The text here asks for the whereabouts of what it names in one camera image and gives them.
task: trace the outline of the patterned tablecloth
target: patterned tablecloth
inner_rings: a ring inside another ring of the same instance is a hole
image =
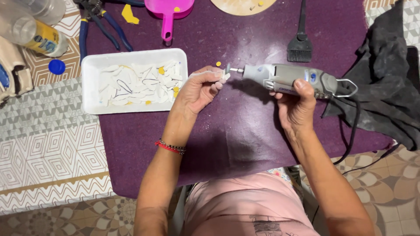
[[[72,0],[54,28],[69,49],[59,59],[62,75],[48,70],[51,58],[23,49],[35,89],[11,98],[0,110],[0,215],[112,196],[98,117],[81,103],[80,14]],[[394,0],[365,0],[367,23]],[[420,46],[420,5],[404,4],[404,36]]]

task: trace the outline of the fingernail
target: fingernail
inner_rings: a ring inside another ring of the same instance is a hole
[[[294,82],[294,85],[295,85],[298,89],[301,89],[301,88],[303,88],[303,87],[305,86],[305,82],[303,81],[303,79],[297,79],[297,80]]]

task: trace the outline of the blue bottle cap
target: blue bottle cap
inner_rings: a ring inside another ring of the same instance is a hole
[[[52,59],[48,64],[48,69],[55,75],[61,75],[66,70],[66,65],[62,60]]]

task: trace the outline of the plastic bottle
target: plastic bottle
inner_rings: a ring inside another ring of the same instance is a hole
[[[17,8],[0,8],[0,36],[50,57],[67,51],[66,36]]]
[[[48,25],[57,24],[66,12],[64,0],[0,0],[4,5],[16,7]]]

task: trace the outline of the person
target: person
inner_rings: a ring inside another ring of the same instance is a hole
[[[222,70],[207,66],[191,74],[180,90],[162,141],[184,147],[199,112],[222,89]],[[309,179],[332,236],[372,236],[374,228],[356,192],[330,161],[313,130],[312,86],[294,81],[300,96],[269,92],[277,99],[287,139]],[[166,236],[168,206],[182,155],[159,147],[143,177],[137,199],[135,235]],[[301,200],[286,181],[268,172],[198,183],[185,205],[184,235],[319,235]]]

